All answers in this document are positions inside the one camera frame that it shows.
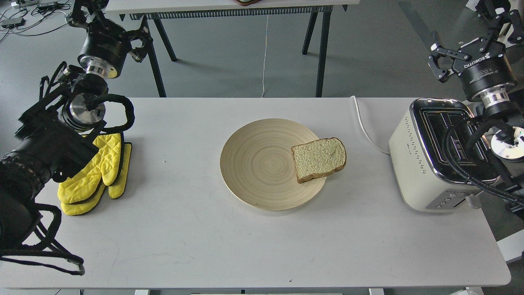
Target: wooden plate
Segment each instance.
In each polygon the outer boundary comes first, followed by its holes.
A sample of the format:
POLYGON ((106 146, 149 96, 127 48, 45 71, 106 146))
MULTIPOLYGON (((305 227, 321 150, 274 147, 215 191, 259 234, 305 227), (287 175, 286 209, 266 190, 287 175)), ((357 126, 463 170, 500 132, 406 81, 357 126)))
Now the wooden plate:
POLYGON ((325 177, 298 184, 291 147, 319 139, 289 120, 264 119, 238 129, 220 156, 222 178, 242 201, 266 210, 284 210, 309 201, 325 177))

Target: gray floor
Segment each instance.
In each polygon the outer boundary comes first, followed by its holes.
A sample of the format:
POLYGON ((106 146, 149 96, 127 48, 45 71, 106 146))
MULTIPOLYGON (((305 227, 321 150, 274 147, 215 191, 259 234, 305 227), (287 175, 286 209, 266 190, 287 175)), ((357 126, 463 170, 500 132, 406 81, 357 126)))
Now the gray floor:
MULTIPOLYGON (((324 97, 450 97, 462 99, 456 77, 446 84, 436 81, 425 58, 431 30, 440 32, 443 45, 458 48, 485 33, 485 24, 464 7, 466 0, 362 0, 344 12, 336 7, 332 16, 326 62, 324 97)), ((8 1, 0 0, 0 9, 8 1)), ((64 23, 63 14, 45 20, 26 32, 37 34, 64 23)), ((35 19, 27 17, 32 24, 35 19)), ((135 29, 138 22, 126 18, 117 23, 135 29)), ((301 55, 308 15, 269 16, 264 84, 266 97, 311 97, 315 92, 320 22, 313 35, 310 54, 301 55)), ((266 42, 266 16, 171 19, 163 24, 180 61, 172 63, 153 28, 160 69, 170 97, 260 97, 266 42)), ((9 35, 0 43, 0 115, 8 122, 0 127, 0 152, 14 148, 19 115, 38 99, 40 77, 51 75, 65 60, 76 64, 85 39, 82 29, 65 27, 37 36, 9 35)), ((522 67, 514 67, 522 80, 522 67)), ((128 97, 157 97, 148 60, 137 64, 128 57, 122 75, 109 81, 111 93, 128 97)), ((501 202, 484 200, 486 218, 497 240, 524 228, 524 222, 506 213, 501 202)), ((510 266, 508 286, 486 288, 485 294, 520 294, 522 263, 510 266)), ((388 289, 388 295, 434 294, 446 289, 388 289)), ((0 294, 55 294, 58 290, 6 290, 0 294)), ((246 293, 263 292, 247 290, 246 293)), ((366 289, 340 290, 344 294, 367 294, 366 289)), ((78 294, 61 290, 60 295, 78 294)), ((132 290, 86 290, 86 295, 133 294, 132 290)), ((161 290, 153 294, 186 295, 161 290)))

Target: oven mitt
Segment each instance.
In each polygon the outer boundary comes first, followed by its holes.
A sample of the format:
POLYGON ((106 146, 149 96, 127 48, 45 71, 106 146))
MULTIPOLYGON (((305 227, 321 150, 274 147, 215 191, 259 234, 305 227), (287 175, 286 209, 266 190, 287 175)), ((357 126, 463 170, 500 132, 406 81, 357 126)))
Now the oven mitt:
POLYGON ((93 144, 99 148, 98 153, 77 175, 60 183, 58 187, 58 199, 67 215, 91 210, 107 186, 111 187, 111 198, 118 198, 124 192, 131 144, 124 144, 121 133, 99 135, 93 144))

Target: white table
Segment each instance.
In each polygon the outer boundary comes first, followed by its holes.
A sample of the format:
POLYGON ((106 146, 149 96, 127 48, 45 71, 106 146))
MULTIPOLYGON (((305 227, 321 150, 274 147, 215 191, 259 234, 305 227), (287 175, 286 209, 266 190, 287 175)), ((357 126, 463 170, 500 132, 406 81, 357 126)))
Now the white table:
POLYGON ((358 4, 360 0, 261 0, 249 6, 240 6, 234 0, 111 0, 108 14, 179 12, 192 10, 251 9, 296 6, 358 4))
MULTIPOLYGON (((233 0, 156 0, 156 1, 128 1, 111 0, 105 9, 110 16, 120 15, 122 20, 126 14, 131 19, 153 19, 160 33, 160 37, 167 49, 171 61, 177 61, 177 56, 171 46, 167 34, 163 28, 161 19, 164 18, 200 18, 220 16, 253 16, 270 14, 296 14, 311 13, 302 54, 306 55, 309 50, 311 36, 313 34, 316 18, 322 12, 322 32, 320 37, 319 67, 316 79, 316 97, 322 97, 324 86, 324 72, 326 54, 328 50, 329 28, 331 22, 331 11, 333 5, 343 5, 347 9, 348 4, 358 4, 360 0, 263 0, 261 2, 240 6, 233 0)), ((162 77, 156 61, 156 54, 152 48, 149 58, 160 97, 166 97, 162 77)))
MULTIPOLYGON (((412 100, 359 99, 379 146, 387 148, 412 100)), ((88 214, 64 216, 57 235, 85 259, 86 274, 4 262, 0 287, 329 291, 510 281, 481 209, 425 214, 402 202, 390 158, 366 141, 348 98, 132 101, 136 122, 125 137, 134 147, 124 196, 103 196, 88 214), (346 168, 303 206, 283 212, 250 207, 222 180, 224 143, 264 118, 299 122, 346 146, 346 168)), ((107 119, 117 117, 111 106, 107 119)), ((48 183, 37 201, 58 205, 56 190, 48 183)))

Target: slice of bread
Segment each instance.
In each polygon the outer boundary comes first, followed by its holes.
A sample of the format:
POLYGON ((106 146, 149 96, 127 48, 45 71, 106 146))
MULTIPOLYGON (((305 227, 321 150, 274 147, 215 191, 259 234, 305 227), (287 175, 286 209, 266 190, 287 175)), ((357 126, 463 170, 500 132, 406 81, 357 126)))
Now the slice of bread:
POLYGON ((326 177, 346 165, 346 148, 338 138, 319 139, 291 147, 298 183, 326 177))

